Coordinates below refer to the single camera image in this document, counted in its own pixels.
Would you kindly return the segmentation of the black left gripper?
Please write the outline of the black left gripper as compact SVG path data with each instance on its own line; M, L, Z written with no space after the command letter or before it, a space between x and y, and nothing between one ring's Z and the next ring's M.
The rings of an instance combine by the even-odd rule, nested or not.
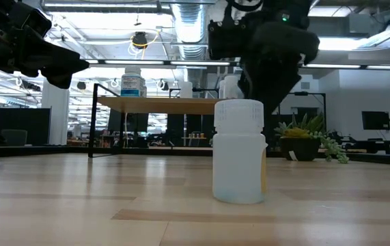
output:
M32 28L17 27L8 16L21 0L0 0L0 70L43 77L59 89L69 89L72 74L89 68L74 51L44 41Z

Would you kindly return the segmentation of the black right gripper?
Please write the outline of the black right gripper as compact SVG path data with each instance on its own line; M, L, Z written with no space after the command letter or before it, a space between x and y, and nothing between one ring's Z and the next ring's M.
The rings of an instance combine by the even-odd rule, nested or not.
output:
M271 115L291 89L301 80L298 66L250 67L250 61L257 61L274 54L304 56L305 65L317 56L320 45L318 36L287 22L241 20L244 31L244 51L240 56L241 90L245 99L259 101L264 106L264 115Z

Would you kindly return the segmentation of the translucent white bottle yellow label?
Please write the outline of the translucent white bottle yellow label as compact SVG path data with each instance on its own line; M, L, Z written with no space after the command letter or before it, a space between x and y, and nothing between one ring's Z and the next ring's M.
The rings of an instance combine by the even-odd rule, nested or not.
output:
M214 106L212 194L231 204L257 204L266 193L264 106L249 99L227 99Z

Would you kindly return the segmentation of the wooden shelf board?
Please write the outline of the wooden shelf board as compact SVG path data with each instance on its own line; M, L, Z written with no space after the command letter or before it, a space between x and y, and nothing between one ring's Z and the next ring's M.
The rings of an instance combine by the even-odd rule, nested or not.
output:
M221 99L98 97L97 102L121 113L213 115Z

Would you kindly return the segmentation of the dark office partition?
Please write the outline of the dark office partition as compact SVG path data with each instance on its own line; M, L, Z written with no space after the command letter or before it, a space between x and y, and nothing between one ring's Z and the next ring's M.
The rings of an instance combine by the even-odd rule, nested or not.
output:
M0 136L3 129L25 130L26 145L42 146L48 143L50 120L50 109L0 108Z

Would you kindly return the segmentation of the green succulent plant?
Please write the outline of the green succulent plant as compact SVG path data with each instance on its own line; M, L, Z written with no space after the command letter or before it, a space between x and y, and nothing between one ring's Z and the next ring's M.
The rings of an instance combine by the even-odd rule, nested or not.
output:
M336 158L339 163L347 164L349 158L342 150L342 147L335 139L329 137L329 134L324 129L324 119L322 114L308 119L307 114L303 116L301 122L297 122L295 116L292 116L292 122L286 124L280 122L275 132L280 138L312 138L320 140L319 149L324 150L325 159L327 161Z

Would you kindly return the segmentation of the black plant pot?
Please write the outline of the black plant pot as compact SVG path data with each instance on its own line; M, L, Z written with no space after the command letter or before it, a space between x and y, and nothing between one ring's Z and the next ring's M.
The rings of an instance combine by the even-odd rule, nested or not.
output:
M313 161L319 151L320 140L312 138L281 138L281 153L289 161Z

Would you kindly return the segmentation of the overhead bar with light strips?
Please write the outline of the overhead bar with light strips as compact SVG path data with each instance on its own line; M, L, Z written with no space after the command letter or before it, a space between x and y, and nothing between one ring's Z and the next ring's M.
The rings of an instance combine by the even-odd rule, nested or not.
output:
M122 66L172 66L172 67L240 67L237 61L174 61L174 60L123 60L123 59L86 59L91 67ZM390 70L390 65L358 65L358 64L299 64L304 69L338 69L338 70Z

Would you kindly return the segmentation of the grey office chair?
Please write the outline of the grey office chair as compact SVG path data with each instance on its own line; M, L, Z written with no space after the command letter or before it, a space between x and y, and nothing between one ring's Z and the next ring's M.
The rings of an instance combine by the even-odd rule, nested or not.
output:
M8 146L25 146L27 144L27 131L20 129L3 129L1 135Z

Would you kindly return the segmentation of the black computer monitor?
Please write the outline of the black computer monitor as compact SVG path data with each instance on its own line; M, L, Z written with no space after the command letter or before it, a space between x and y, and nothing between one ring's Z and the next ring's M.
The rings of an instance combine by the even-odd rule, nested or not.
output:
M385 111L363 111L362 123L364 130L390 130L389 113Z

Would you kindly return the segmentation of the black metal gantry frame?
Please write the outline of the black metal gantry frame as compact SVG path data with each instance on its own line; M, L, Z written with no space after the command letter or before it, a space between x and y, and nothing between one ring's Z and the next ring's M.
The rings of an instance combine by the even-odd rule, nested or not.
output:
M289 92L280 106L283 114L298 114L299 109L315 109L316 115L322 114L326 120L326 102L326 94L322 92Z
M181 89L169 89L169 97L180 98L180 91ZM192 89L192 98L219 99L219 89L203 89L194 87Z

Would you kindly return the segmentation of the silver ribbed ventilation duct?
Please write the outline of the silver ribbed ventilation duct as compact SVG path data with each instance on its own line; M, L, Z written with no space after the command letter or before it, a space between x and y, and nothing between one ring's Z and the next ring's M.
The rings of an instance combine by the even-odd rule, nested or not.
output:
M201 61L207 58L206 6L197 3L171 5L178 50L183 61Z

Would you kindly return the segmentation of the black metal rig frame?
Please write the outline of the black metal rig frame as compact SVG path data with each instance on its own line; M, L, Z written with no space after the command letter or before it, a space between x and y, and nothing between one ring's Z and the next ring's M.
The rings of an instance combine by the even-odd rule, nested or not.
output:
M74 146L0 146L0 157L10 156L30 156L41 154L67 154L67 153L82 153L87 154L87 147L74 147ZM212 150L202 150L201 148L195 148L189 150L188 148L182 149L166 149L166 148L125 148L122 150L116 150L111 148L94 148L93 155L98 157L101 155L111 154L144 154L144 155L169 155L169 156L212 156ZM390 155L386 154L363 154L363 153L348 153L347 156L350 159L350 163L353 161L366 162L366 163L382 163L390 165Z

